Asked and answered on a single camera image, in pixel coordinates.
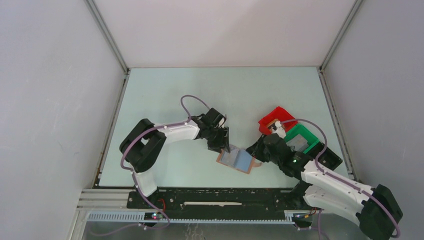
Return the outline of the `red plastic bin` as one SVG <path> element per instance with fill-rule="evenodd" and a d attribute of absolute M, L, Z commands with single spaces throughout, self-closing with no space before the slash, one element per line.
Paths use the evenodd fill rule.
<path fill-rule="evenodd" d="M 277 106 L 273 111 L 258 121 L 259 132 L 263 135 L 270 135 L 272 133 L 272 126 L 274 126 L 277 121 L 284 122 L 292 119 L 294 119 L 294 117 L 288 111 Z"/>

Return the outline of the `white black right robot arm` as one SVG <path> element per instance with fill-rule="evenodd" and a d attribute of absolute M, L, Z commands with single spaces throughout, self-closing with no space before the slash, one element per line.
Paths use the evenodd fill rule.
<path fill-rule="evenodd" d="M 371 240 L 400 237 L 403 212 L 386 186 L 371 187 L 335 173 L 311 155 L 292 150 L 276 133 L 262 135 L 246 151 L 299 180 L 290 196 L 295 208 L 310 206 L 336 214 L 357 225 Z"/>

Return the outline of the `tan leather card holder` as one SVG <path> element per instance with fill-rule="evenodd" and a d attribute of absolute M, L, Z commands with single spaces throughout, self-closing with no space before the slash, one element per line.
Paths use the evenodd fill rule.
<path fill-rule="evenodd" d="M 226 167 L 229 167 L 231 169 L 237 170 L 237 171 L 244 173 L 244 174 L 250 174 L 250 172 L 253 168 L 259 168 L 263 165 L 263 163 L 261 161 L 257 161 L 257 159 L 254 158 L 253 156 L 251 156 L 245 149 L 236 147 L 236 146 L 231 145 L 231 144 L 229 145 L 229 147 L 230 147 L 230 152 L 233 151 L 233 150 L 236 150 L 238 152 L 234 166 L 228 166 L 228 165 L 220 163 L 220 158 L 221 158 L 223 152 L 225 152 L 225 151 L 222 151 L 219 154 L 218 158 L 216 159 L 217 163 L 224 165 Z"/>

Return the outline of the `green plastic bin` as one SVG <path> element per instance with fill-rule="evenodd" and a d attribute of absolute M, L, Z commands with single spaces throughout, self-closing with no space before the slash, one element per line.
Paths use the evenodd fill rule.
<path fill-rule="evenodd" d="M 304 125 L 298 123 L 292 127 L 284 138 L 292 151 L 308 153 L 320 140 Z"/>

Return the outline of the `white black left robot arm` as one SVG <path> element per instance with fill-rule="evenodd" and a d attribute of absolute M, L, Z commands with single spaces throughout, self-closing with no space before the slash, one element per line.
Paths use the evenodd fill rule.
<path fill-rule="evenodd" d="M 147 118 L 140 120 L 119 146 L 121 167 L 130 171 L 134 185 L 141 191 L 138 201 L 145 208 L 153 208 L 158 202 L 152 167 L 165 145 L 204 139 L 208 150 L 230 153 L 226 121 L 227 117 L 215 108 L 177 123 L 159 125 Z"/>

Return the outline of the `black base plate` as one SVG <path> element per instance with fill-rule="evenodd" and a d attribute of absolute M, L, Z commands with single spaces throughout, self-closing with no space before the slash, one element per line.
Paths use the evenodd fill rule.
<path fill-rule="evenodd" d="M 144 200 L 133 190 L 128 209 L 161 209 L 172 220 L 283 221 L 318 213 L 290 188 L 160 187 Z"/>

